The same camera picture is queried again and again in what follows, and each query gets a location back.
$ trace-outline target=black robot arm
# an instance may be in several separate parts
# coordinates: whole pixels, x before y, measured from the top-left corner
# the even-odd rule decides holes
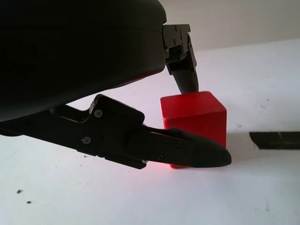
[[[142,169],[147,161],[215,167],[231,163],[221,145],[175,128],[143,124],[144,114],[104,95],[80,111],[64,105],[0,123],[12,135],[27,135],[79,152]]]

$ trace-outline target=white table surface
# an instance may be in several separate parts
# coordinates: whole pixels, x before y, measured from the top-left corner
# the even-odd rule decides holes
[[[136,170],[29,137],[0,136],[0,224],[299,225],[300,151],[258,150],[248,133],[300,130],[300,40],[196,58],[201,90],[228,111],[230,166],[174,170],[149,162]],[[165,70],[104,94],[162,128],[160,98],[179,91]],[[93,98],[71,105],[86,109]]]

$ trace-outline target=black strip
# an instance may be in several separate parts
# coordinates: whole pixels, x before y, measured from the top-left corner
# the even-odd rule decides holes
[[[250,132],[259,149],[300,150],[300,132]]]

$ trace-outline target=red cube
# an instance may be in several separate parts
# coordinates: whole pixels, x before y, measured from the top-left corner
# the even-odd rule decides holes
[[[160,102],[165,128],[186,130],[226,147],[226,108],[209,91],[163,97]]]

